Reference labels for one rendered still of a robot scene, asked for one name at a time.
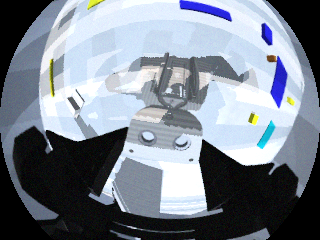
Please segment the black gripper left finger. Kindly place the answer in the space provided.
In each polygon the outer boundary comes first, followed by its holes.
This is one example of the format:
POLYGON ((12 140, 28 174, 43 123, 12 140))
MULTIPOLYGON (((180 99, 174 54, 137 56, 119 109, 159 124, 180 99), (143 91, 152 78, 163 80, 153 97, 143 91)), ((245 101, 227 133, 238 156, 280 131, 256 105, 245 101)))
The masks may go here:
POLYGON ((128 128, 115 129, 81 141, 68 139, 51 129, 45 129, 45 135, 53 151, 71 163, 77 175, 91 189, 92 195, 100 197, 116 161, 124 151, 128 128))

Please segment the cyan flat plate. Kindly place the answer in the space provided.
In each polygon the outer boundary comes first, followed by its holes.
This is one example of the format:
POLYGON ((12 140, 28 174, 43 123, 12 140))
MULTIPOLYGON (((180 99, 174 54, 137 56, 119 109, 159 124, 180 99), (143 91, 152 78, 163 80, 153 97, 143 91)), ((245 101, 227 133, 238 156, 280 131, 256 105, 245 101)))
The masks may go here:
POLYGON ((259 144, 257 144, 257 147, 263 149, 264 145, 268 143, 269 137, 271 137, 273 133, 273 129, 275 129, 275 125, 273 125, 273 121, 271 120, 271 123, 269 123, 267 131, 264 132, 263 137, 261 137, 259 144))

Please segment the small yellow block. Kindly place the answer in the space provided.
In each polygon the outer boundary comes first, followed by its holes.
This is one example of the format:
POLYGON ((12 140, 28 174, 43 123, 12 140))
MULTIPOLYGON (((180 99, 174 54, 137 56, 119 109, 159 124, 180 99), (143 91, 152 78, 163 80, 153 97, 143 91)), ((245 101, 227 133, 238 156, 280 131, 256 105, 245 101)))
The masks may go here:
POLYGON ((253 115, 253 113, 251 113, 251 115, 249 115, 248 121, 249 121, 249 123, 256 125, 257 119, 259 119, 259 116, 253 115))

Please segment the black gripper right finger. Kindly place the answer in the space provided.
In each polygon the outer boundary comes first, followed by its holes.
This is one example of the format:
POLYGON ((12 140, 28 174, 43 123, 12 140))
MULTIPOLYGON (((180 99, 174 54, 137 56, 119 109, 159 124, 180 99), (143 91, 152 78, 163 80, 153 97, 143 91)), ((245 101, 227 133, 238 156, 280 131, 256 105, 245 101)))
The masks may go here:
POLYGON ((207 211, 217 211, 223 208, 221 204, 232 199, 237 192, 247 187, 253 179, 265 173, 271 172, 275 163, 243 165, 239 161, 231 159, 223 151, 213 147, 207 140, 201 141, 199 165, 207 211))

